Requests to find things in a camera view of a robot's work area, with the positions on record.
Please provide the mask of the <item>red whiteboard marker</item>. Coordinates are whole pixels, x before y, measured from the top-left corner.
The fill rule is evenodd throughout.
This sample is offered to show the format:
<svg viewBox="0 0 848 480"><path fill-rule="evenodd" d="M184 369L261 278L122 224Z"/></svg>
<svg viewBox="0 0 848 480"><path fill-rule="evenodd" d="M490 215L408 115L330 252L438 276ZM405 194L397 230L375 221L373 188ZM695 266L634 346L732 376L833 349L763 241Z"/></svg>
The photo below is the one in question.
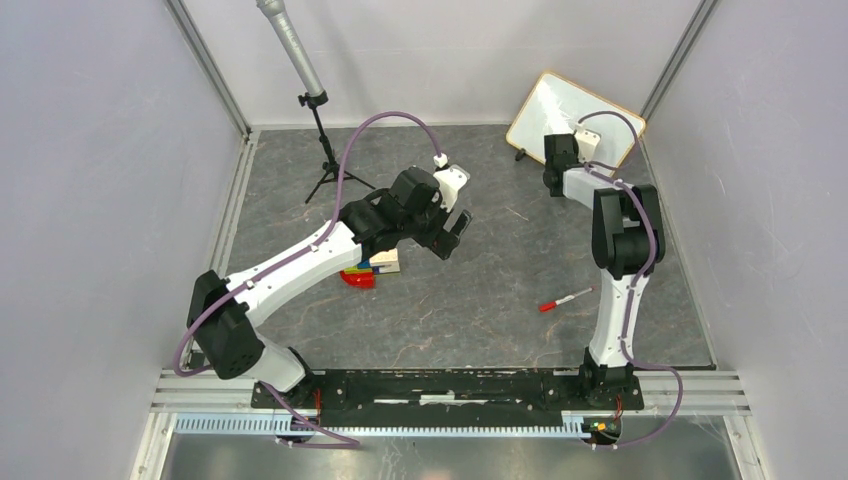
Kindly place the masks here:
<svg viewBox="0 0 848 480"><path fill-rule="evenodd" d="M583 296L583 295L586 295L586 294L588 294L588 293L592 293L594 290L595 290L595 287L594 287L594 286L590 286L590 287L585 288L585 289L582 289L582 290L580 290L580 291L577 291L577 292L573 292L573 293L567 294L567 295L565 295L564 297L561 297L561 298L559 298L559 299L556 299L556 300L553 300L553 301L547 302L547 303L545 303L545 304L539 305L539 306L538 306L538 311L539 311L539 312L548 312L548 311L551 311L551 310L553 310L553 309L557 308L557 307L558 307L558 306L560 306L560 305L563 305L563 304L565 304L565 303L571 302L571 301L573 301L573 300L575 300L575 299L577 299L577 298L579 298L579 297L581 297L581 296Z"/></svg>

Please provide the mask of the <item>yellow framed whiteboard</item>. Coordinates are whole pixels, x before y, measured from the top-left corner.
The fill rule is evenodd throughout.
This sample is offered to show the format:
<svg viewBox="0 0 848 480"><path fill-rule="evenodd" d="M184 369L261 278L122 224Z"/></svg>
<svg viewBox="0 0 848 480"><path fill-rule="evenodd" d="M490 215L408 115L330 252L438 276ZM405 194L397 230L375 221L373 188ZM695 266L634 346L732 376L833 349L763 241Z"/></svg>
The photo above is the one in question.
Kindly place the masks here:
<svg viewBox="0 0 848 480"><path fill-rule="evenodd" d="M577 124L602 136L590 163L608 176L624 165L647 127L646 120L638 114L557 73L545 71L531 88L505 139L515 149L515 161L530 158L543 164L543 137L574 135Z"/></svg>

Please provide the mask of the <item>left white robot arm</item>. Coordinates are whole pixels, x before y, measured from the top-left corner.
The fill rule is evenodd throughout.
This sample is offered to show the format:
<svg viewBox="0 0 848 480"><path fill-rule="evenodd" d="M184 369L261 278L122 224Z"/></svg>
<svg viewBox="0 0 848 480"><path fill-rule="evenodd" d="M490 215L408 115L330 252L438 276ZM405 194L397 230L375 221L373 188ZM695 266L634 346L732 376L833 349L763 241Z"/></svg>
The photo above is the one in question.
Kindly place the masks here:
<svg viewBox="0 0 848 480"><path fill-rule="evenodd" d="M445 227L469 178L458 166L433 173L410 167L390 187L345 204L318 231L259 265L225 278L213 270L201 274L187 332L207 369L221 380L251 377L273 387L288 406L306 405L314 381L305 362L262 337L258 327L307 289L403 240L448 259L472 219L462 211L451 229Z"/></svg>

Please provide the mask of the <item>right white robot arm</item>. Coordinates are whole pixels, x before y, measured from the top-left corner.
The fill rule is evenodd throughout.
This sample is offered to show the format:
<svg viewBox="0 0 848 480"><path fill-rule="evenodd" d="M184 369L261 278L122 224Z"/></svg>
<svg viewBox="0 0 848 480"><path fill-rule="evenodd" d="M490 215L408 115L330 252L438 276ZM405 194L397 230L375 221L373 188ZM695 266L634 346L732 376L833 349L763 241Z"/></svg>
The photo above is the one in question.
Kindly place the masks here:
<svg viewBox="0 0 848 480"><path fill-rule="evenodd" d="M585 405L602 408L618 391L635 388L631 336L642 293L665 255L659 192L581 162L573 134L548 134L543 145L543 182L550 195L576 201L592 213L591 254L601 273L601 296L577 392Z"/></svg>

